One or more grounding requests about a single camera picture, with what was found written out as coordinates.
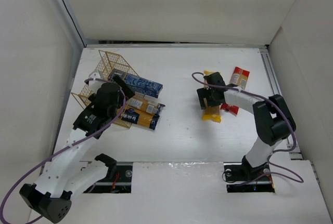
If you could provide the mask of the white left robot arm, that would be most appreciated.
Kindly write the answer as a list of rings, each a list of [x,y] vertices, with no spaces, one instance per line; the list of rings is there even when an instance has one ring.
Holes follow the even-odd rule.
[[[64,219],[75,197],[95,182],[112,177],[117,166],[115,159],[100,154],[85,169],[81,168],[80,161],[120,117],[126,101],[135,95],[118,75],[111,81],[89,78],[86,83],[97,84],[99,88],[89,96],[90,104],[74,121],[65,146],[34,183],[25,183],[19,191],[32,210],[52,223]]]

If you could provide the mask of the dark blue spaghetti bag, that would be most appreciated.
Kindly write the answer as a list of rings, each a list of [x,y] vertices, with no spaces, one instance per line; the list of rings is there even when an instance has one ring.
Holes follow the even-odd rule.
[[[156,129],[159,118],[159,115],[151,115],[131,107],[127,107],[119,117],[120,120],[149,128],[151,130]]]

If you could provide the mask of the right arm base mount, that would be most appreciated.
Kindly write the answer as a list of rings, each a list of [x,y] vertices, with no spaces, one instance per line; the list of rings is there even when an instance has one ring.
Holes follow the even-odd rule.
[[[247,170],[241,163],[224,163],[222,173],[228,193],[274,193],[274,184],[267,164]]]

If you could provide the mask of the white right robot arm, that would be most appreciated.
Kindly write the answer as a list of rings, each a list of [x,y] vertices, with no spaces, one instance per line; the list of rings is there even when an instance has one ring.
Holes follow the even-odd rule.
[[[283,96],[275,94],[266,98],[250,93],[236,84],[227,85],[219,72],[204,75],[201,84],[204,87],[199,88],[197,94],[203,110],[225,103],[254,116],[258,137],[236,169],[238,181],[250,181],[269,175],[264,169],[270,164],[272,155],[280,151],[277,146],[288,137],[293,139],[289,151],[295,149],[296,124]]]

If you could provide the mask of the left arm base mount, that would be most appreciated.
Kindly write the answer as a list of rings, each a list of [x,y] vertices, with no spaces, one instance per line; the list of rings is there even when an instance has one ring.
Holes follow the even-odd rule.
[[[118,163],[116,171],[113,173],[112,178],[104,178],[94,183],[87,190],[85,190],[84,193],[92,193],[92,194],[131,193],[132,178],[133,178],[133,163]]]

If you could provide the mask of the blue pasta box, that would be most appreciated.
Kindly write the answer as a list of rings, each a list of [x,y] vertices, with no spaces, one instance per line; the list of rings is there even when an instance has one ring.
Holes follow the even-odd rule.
[[[131,86],[135,92],[148,95],[150,97],[158,98],[163,89],[163,85],[160,83],[134,74],[126,73],[118,69],[113,69],[111,71],[108,76],[108,80],[113,80],[115,75],[119,76],[128,86]]]

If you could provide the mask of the yellow pasta bag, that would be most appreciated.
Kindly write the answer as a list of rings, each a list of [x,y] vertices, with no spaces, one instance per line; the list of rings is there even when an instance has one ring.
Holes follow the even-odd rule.
[[[222,121],[220,105],[209,106],[207,98],[204,98],[204,104],[206,108],[203,110],[202,120],[211,120],[213,122],[220,123]]]

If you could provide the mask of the blue-topped spaghetti bag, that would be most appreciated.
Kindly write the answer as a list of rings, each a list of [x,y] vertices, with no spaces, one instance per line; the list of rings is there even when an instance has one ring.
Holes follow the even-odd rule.
[[[155,116],[159,116],[165,107],[164,104],[149,101],[144,98],[131,98],[128,102],[128,105],[142,112]]]

